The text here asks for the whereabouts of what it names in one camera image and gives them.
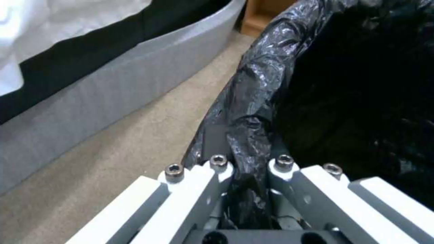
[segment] carpet floor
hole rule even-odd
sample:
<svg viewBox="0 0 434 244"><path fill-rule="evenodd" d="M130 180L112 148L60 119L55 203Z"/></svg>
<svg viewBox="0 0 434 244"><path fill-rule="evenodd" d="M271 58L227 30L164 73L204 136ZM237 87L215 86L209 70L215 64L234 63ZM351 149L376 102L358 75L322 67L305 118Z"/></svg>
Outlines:
<svg viewBox="0 0 434 244"><path fill-rule="evenodd" d="M0 243L64 243L139 175L179 162L253 38L233 32L208 66L0 197Z"/></svg>

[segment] white fabric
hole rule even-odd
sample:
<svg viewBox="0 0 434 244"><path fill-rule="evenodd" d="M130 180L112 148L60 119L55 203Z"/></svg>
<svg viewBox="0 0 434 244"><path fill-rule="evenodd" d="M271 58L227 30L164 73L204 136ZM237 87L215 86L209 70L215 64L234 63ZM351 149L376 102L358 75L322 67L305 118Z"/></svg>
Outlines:
<svg viewBox="0 0 434 244"><path fill-rule="evenodd" d="M134 15L151 0L0 0L0 96L23 85L19 63L59 41Z"/></svg>

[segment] hex socket screw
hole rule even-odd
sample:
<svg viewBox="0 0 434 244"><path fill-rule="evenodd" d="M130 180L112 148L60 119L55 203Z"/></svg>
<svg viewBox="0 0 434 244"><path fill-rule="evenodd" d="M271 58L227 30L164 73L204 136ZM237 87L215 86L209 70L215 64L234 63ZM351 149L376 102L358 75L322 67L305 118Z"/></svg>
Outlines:
<svg viewBox="0 0 434 244"><path fill-rule="evenodd" d="M281 154L276 159L274 167L281 172L289 172L293 168L294 159L286 154Z"/></svg>
<svg viewBox="0 0 434 244"><path fill-rule="evenodd" d="M343 170L338 165L332 164L332 163L326 163L322 166L322 168L329 174L331 174L333 177L335 177L337 180L341 179L341 175L343 174Z"/></svg>
<svg viewBox="0 0 434 244"><path fill-rule="evenodd" d="M164 169L166 181L170 183L178 183L184 179L184 167L179 164L168 165Z"/></svg>
<svg viewBox="0 0 434 244"><path fill-rule="evenodd" d="M227 167L227 158L222 154L216 154L210 158L210 167L216 171L221 171Z"/></svg>

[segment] black plastic bag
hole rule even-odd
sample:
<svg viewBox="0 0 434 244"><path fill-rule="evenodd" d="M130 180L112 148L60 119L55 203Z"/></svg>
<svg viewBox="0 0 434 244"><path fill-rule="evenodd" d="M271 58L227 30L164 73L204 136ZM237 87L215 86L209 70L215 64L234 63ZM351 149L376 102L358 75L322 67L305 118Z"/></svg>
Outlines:
<svg viewBox="0 0 434 244"><path fill-rule="evenodd" d="M378 175L434 207L433 10L430 1L300 0L268 25L183 158L191 167L221 153L204 142L224 128L220 148L237 170L222 228L274 228L266 167L280 137L301 166Z"/></svg>

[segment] wooden furniture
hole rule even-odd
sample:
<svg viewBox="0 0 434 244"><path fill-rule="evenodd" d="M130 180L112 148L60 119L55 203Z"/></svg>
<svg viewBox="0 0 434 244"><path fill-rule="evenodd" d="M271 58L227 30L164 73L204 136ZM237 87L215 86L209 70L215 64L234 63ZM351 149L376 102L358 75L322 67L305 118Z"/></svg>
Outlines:
<svg viewBox="0 0 434 244"><path fill-rule="evenodd" d="M241 33L258 37L268 23L296 0L247 0Z"/></svg>

